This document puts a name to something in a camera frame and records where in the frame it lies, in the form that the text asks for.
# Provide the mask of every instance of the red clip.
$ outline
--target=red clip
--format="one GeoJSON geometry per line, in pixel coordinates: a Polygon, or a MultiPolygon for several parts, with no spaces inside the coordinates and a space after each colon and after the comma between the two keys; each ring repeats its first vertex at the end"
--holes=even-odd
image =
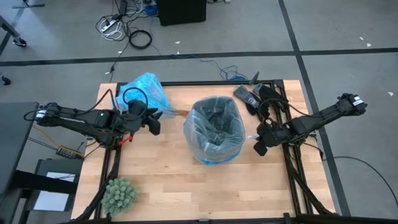
{"type": "Polygon", "coordinates": [[[130,137],[128,137],[128,138],[123,139],[122,141],[120,141],[120,142],[119,142],[119,145],[123,145],[124,143],[126,143],[126,141],[132,141],[132,136],[130,136],[130,137]]]}

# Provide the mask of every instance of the trash bag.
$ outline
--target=trash bag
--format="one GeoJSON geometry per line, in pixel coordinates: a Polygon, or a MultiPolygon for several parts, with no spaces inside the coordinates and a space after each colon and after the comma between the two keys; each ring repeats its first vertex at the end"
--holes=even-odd
{"type": "Polygon", "coordinates": [[[206,165],[234,159],[245,140],[242,117],[235,101],[228,96],[197,101],[184,122],[183,131],[195,158],[206,165]]]}
{"type": "MultiPolygon", "coordinates": [[[[128,106],[123,102],[123,94],[125,90],[130,87],[140,88],[148,97],[148,108],[158,108],[163,114],[174,115],[175,108],[170,106],[169,100],[167,99],[162,85],[159,79],[153,73],[145,73],[137,77],[133,82],[128,83],[120,87],[120,94],[115,98],[115,101],[119,105],[120,111],[127,111],[128,106]]],[[[144,95],[138,90],[129,90],[126,92],[126,102],[131,100],[141,100],[146,102],[144,95]]]]}

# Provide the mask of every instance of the white paper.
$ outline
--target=white paper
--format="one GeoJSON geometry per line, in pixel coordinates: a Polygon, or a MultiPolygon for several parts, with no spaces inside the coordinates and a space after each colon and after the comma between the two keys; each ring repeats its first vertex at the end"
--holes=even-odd
{"type": "MultiPolygon", "coordinates": [[[[61,178],[61,180],[66,180],[69,182],[73,182],[73,180],[75,179],[74,174],[64,174],[58,172],[48,172],[47,177],[51,178],[66,177],[66,178],[61,178]]],[[[41,190],[33,209],[62,212],[65,210],[65,206],[67,205],[68,197],[69,197],[68,194],[54,193],[54,192],[41,190]]]]}

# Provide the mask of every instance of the succulent plant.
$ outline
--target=succulent plant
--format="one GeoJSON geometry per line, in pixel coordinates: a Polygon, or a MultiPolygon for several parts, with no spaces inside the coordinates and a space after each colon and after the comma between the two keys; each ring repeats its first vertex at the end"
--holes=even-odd
{"type": "Polygon", "coordinates": [[[105,214],[115,217],[127,212],[137,200],[138,193],[126,178],[110,180],[101,201],[105,214]]]}

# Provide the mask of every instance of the wooden table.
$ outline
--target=wooden table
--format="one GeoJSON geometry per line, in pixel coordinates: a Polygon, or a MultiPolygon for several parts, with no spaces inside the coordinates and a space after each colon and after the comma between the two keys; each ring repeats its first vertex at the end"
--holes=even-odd
{"type": "MultiPolygon", "coordinates": [[[[300,82],[284,80],[284,85],[290,104],[307,113],[300,82]]],[[[98,99],[109,88],[115,93],[116,83],[102,84],[98,99]]],[[[236,85],[165,86],[164,91],[172,106],[190,110],[194,102],[206,96],[234,97],[235,88],[236,85]]],[[[246,135],[255,134],[258,119],[248,113],[241,100],[235,98],[235,102],[246,135]]],[[[97,108],[111,107],[107,96],[97,108]]],[[[292,117],[300,116],[294,110],[291,113],[292,117]]],[[[158,136],[143,128],[134,135],[133,142],[123,145],[119,177],[128,178],[140,191],[140,197],[128,213],[113,221],[275,218],[286,212],[295,216],[282,146],[269,149],[261,157],[253,149],[256,141],[247,139],[240,155],[232,161],[206,166],[194,159],[188,148],[184,121],[181,116],[162,119],[158,136]]],[[[314,138],[307,142],[317,145],[314,138]]],[[[94,148],[96,145],[88,147],[86,154],[94,148]]],[[[319,152],[306,145],[301,146],[301,152],[308,186],[327,209],[334,211],[319,152]]],[[[103,161],[104,149],[85,159],[72,218],[82,213],[98,190],[103,161]]],[[[297,188],[304,212],[301,189],[297,188]]]]}

